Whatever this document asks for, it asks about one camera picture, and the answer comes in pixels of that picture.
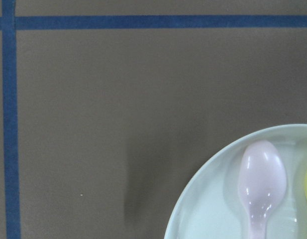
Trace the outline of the pink plastic spoon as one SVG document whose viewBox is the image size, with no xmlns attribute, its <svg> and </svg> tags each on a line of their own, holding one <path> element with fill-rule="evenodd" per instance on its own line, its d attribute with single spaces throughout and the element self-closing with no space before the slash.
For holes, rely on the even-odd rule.
<svg viewBox="0 0 307 239">
<path fill-rule="evenodd" d="M 286 170 L 276 147 L 266 140 L 247 146 L 238 176 L 238 196 L 248 219 L 248 238 L 264 239 L 270 215 L 287 189 Z"/>
</svg>

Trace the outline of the pale green round plate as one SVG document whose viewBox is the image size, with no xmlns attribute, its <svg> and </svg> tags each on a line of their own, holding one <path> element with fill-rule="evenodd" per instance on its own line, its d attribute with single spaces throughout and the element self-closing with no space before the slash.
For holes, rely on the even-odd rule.
<svg viewBox="0 0 307 239">
<path fill-rule="evenodd" d="M 246 135 L 211 157 L 184 188 L 170 216 L 167 239 L 245 239 L 248 220 L 238 197 L 242 155 L 258 140 L 271 142 L 286 168 L 287 190 L 269 217 L 269 239 L 307 239 L 307 124 L 270 127 Z"/>
</svg>

